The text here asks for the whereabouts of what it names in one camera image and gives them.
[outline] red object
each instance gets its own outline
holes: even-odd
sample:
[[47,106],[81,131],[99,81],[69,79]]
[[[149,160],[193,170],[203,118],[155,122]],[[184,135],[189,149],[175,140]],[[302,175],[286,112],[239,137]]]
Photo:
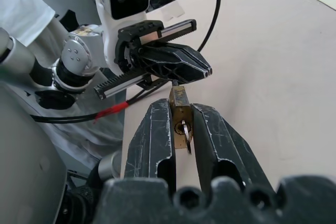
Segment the red object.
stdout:
[[110,115],[110,114],[118,113],[118,112],[126,109],[128,106],[129,106],[129,104],[127,102],[122,102],[122,103],[119,103],[115,106],[112,106],[112,107],[110,107],[106,110],[100,111],[97,114],[96,118],[94,119],[95,120],[94,123],[96,123],[99,118],[102,118],[103,116],[107,116],[107,115]]

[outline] red wire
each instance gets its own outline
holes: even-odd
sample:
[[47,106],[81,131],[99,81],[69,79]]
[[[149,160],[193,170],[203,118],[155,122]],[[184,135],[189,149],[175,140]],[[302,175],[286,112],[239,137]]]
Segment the red wire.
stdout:
[[115,113],[119,113],[120,111],[126,109],[129,106],[129,104],[127,103],[127,101],[119,103],[117,105],[114,105],[108,109],[102,110],[100,111],[97,116],[94,118],[94,124],[97,122],[97,120],[99,118],[102,118],[103,116],[107,116],[110,114],[115,114]]

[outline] white sleeve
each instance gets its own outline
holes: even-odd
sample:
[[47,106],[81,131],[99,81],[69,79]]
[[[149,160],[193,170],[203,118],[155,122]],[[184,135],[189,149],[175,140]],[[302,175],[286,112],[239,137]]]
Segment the white sleeve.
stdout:
[[25,46],[35,40],[54,14],[43,0],[0,0],[0,27]]

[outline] white table surface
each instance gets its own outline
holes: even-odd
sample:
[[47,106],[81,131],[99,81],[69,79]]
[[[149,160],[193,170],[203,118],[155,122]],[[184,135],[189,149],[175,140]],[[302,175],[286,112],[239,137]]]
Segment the white table surface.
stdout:
[[[178,0],[198,29],[175,42],[197,49],[215,0]],[[317,0],[222,0],[202,54],[209,78],[186,85],[190,103],[213,106],[249,143],[272,186],[293,174],[335,175],[336,12]],[[160,9],[148,19],[163,20]],[[128,89],[127,97],[140,88]],[[167,85],[127,108],[127,147],[149,105],[168,98]],[[177,186],[199,186],[194,156],[177,150]]]

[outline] black cable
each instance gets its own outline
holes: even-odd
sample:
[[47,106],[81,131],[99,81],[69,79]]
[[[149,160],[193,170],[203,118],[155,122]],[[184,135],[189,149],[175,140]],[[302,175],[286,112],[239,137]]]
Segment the black cable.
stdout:
[[215,13],[214,13],[214,16],[212,18],[212,21],[211,21],[211,24],[210,24],[210,27],[209,27],[209,30],[208,32],[206,33],[205,35],[205,38],[203,40],[203,42],[201,43],[200,47],[198,48],[197,51],[201,51],[203,49],[203,47],[205,46],[205,44],[207,43],[207,41],[209,40],[209,37],[215,27],[215,24],[216,24],[216,21],[217,21],[217,17],[218,17],[218,14],[219,14],[219,9],[221,7],[221,0],[216,0],[216,7],[215,7]]
[[135,96],[133,96],[131,99],[127,100],[127,103],[130,101],[133,101],[134,99],[138,98],[140,95],[143,94],[143,92],[145,92],[146,90],[141,90],[139,93],[137,93]]
[[145,98],[146,96],[150,95],[151,93],[155,92],[156,90],[158,90],[160,87],[162,87],[163,85],[165,85],[168,81],[162,81],[159,85],[157,85],[155,88],[151,89],[150,91],[148,91],[147,93],[139,96],[138,98],[135,98],[134,100],[128,102],[129,105],[135,104],[136,102],[142,100],[143,98]]
[[[147,95],[153,93],[163,85],[165,85],[168,81],[163,81],[159,85],[157,85],[155,88],[151,89],[147,93],[143,94],[145,90],[141,90],[139,93],[137,93],[135,96],[133,96],[131,99],[127,100],[127,103],[129,105],[132,105],[141,99],[145,98]],[[35,122],[38,123],[54,123],[54,124],[66,124],[66,123],[81,123],[85,121],[90,121],[94,120],[96,116],[98,115],[97,113],[94,114],[89,114],[89,115],[79,115],[79,116],[66,116],[62,118],[56,118],[56,117],[47,117],[47,116],[38,116],[38,115],[30,115]]]

